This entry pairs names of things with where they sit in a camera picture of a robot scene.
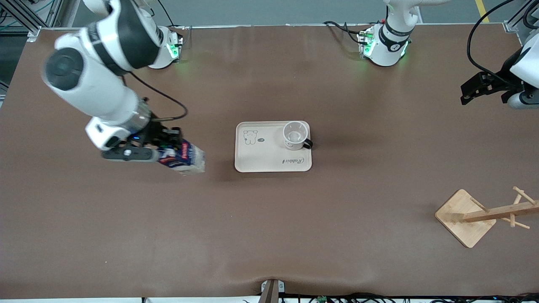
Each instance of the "wooden mug tree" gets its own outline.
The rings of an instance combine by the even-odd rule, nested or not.
[[[473,247],[496,223],[496,219],[509,222],[511,227],[530,229],[529,226],[516,222],[515,217],[539,212],[539,201],[533,200],[518,187],[513,189],[517,195],[512,205],[491,209],[484,207],[466,190],[459,189],[436,212],[436,219],[465,247]],[[528,201],[520,203],[522,197]]]

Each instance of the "black cable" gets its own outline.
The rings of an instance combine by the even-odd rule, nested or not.
[[[366,302],[369,302],[369,301],[373,301],[373,302],[376,302],[376,303],[380,303],[380,301],[376,300],[375,298],[369,298],[369,299],[367,299],[367,300],[365,300],[365,301],[361,301],[361,303],[366,303]]]
[[[353,293],[352,296],[355,296],[356,298],[367,298],[369,300],[372,299],[381,299],[384,303],[386,300],[389,300],[391,303],[396,303],[393,299],[388,298],[384,295],[374,294],[374,293]]]
[[[350,30],[348,29],[348,25],[346,25],[346,22],[344,22],[344,28],[346,29],[346,32],[348,33],[348,35],[350,36],[350,39],[352,39],[352,41],[354,41],[354,42],[357,43],[357,44],[367,45],[366,42],[359,41],[359,40],[357,40],[356,38],[354,38],[354,36],[352,36]]]
[[[503,79],[502,77],[498,76],[497,74],[495,74],[494,72],[486,69],[485,67],[479,65],[477,62],[475,62],[475,60],[472,58],[472,55],[470,54],[470,46],[472,44],[472,37],[473,37],[473,34],[475,32],[475,30],[477,29],[477,27],[479,26],[479,24],[481,24],[481,22],[488,16],[490,15],[493,11],[499,9],[500,7],[508,4],[508,3],[511,3],[513,2],[514,0],[505,0],[504,2],[496,5],[495,7],[493,7],[491,10],[487,11],[486,14],[484,14],[481,18],[479,18],[479,20],[474,24],[474,26],[472,27],[472,30],[470,31],[470,34],[468,36],[468,43],[466,45],[466,54],[468,55],[468,60],[477,68],[479,68],[480,70],[492,75],[493,77],[495,78],[498,78],[500,81],[502,81],[503,83],[505,83],[506,85],[510,86],[510,87],[515,87],[514,84],[512,83],[509,83],[508,81],[506,81],[505,79]]]
[[[356,38],[354,38],[354,36],[352,36],[352,34],[359,34],[360,32],[358,31],[353,31],[353,30],[350,30],[348,28],[348,25],[346,24],[346,22],[344,22],[344,27],[340,26],[338,23],[336,22],[333,22],[333,21],[326,21],[324,22],[325,25],[335,25],[338,29],[342,30],[342,31],[345,31],[348,33],[348,35],[350,36],[350,39],[352,39],[352,41],[354,41],[355,43],[358,43],[358,44],[361,44],[361,45],[367,45],[365,42],[363,41],[358,41]]]
[[[177,26],[176,24],[174,24],[174,22],[172,22],[172,19],[170,18],[170,15],[168,14],[167,9],[163,5],[163,3],[161,3],[161,0],[157,0],[157,2],[159,2],[163,10],[165,11],[165,14],[167,14],[167,17],[169,18],[169,21],[170,21],[170,26]]]
[[[333,21],[326,21],[324,22],[325,25],[328,25],[328,24],[331,24],[331,25],[335,25],[338,29],[342,30],[342,31],[347,31],[346,28],[342,27],[341,25],[339,25],[339,23],[336,23],[336,22],[333,22]],[[349,31],[350,33],[353,33],[353,34],[359,34],[360,32],[356,32],[356,31]]]
[[[154,88],[152,85],[149,85],[148,83],[144,82],[144,80],[142,80],[141,78],[137,77],[137,75],[135,75],[133,72],[129,72],[135,79],[137,79],[140,83],[146,85],[147,88],[151,89],[152,91],[160,94],[161,96],[165,97],[165,98],[168,98],[170,101],[180,105],[183,110],[184,110],[184,113],[180,116],[175,116],[175,117],[166,117],[166,118],[157,118],[157,119],[152,119],[152,121],[155,121],[155,122],[166,122],[166,121],[174,121],[174,120],[178,120],[178,119],[181,119],[185,116],[187,116],[187,113],[188,113],[188,110],[187,110],[187,107],[185,105],[183,105],[180,101],[172,98],[171,96],[163,93],[162,91],[160,91],[159,89],[156,89]]]
[[[520,299],[519,303],[529,299],[539,303],[539,293],[527,293],[522,297],[522,299]]]
[[[528,21],[528,16],[533,8],[535,8],[536,5],[539,4],[539,0],[533,1],[530,6],[526,9],[524,12],[524,16],[522,17],[522,22],[524,23],[524,26],[526,26],[529,29],[536,30],[539,29],[539,26],[535,26],[533,24],[530,24],[530,21]]]
[[[0,18],[2,18],[2,21],[0,21],[0,24],[4,23],[7,17],[8,17],[8,12],[5,11],[3,8],[0,8]]]

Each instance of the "white tray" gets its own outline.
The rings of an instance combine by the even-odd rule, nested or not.
[[[289,150],[282,128],[289,121],[242,122],[236,127],[234,166],[240,173],[307,171],[313,165],[311,150]]]

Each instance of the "table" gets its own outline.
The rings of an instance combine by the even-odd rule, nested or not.
[[[168,124],[206,151],[206,173],[189,177],[101,159],[89,117],[40,78],[62,34],[42,31],[0,111],[0,297],[248,295],[268,278],[303,294],[537,291],[536,217],[473,249],[434,217],[460,188],[487,207],[510,204],[514,185],[539,196],[539,111],[497,95],[460,105],[477,73],[470,28],[418,26],[387,68],[321,26],[193,30],[180,64],[136,71],[189,107]],[[497,69],[518,47],[483,25],[472,52]],[[127,80],[157,115],[181,110]],[[310,124],[312,169],[236,172],[236,125],[273,120]]]

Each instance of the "white mug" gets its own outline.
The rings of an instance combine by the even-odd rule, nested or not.
[[[285,139],[285,146],[291,150],[300,150],[302,148],[311,149],[313,142],[309,140],[309,129],[301,121],[290,121],[282,128],[282,136]]]

